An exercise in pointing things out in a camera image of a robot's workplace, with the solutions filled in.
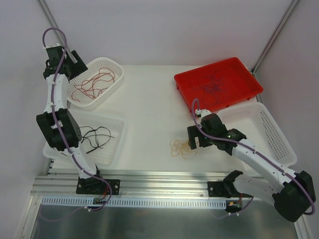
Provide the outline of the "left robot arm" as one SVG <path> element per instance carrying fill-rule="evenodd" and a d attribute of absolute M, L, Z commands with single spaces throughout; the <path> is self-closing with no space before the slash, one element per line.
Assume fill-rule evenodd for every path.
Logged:
<path fill-rule="evenodd" d="M 94 194 L 105 188 L 98 167 L 86 158 L 81 140 L 81 130 L 67 107 L 69 82 L 88 70 L 74 50 L 77 62 L 73 62 L 66 49 L 60 44 L 45 47 L 48 60 L 43 76 L 47 82 L 48 95 L 44 113 L 36 116 L 37 124 L 52 149 L 66 155 L 76 166 L 82 184 Z"/>

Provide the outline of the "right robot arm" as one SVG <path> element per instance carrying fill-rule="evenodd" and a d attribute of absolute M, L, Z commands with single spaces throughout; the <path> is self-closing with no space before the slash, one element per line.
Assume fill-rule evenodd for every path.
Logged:
<path fill-rule="evenodd" d="M 259 152 L 245 134 L 234 128 L 227 129 L 217 114 L 195 110 L 192 117 L 194 125 L 187 128 L 191 149 L 214 145 L 263 177 L 263 180 L 258 180 L 234 170 L 223 180 L 227 197 L 238 193 L 256 197 L 274 206 L 290 222 L 316 212 L 316 194 L 310 174 L 305 171 L 298 173 Z"/>

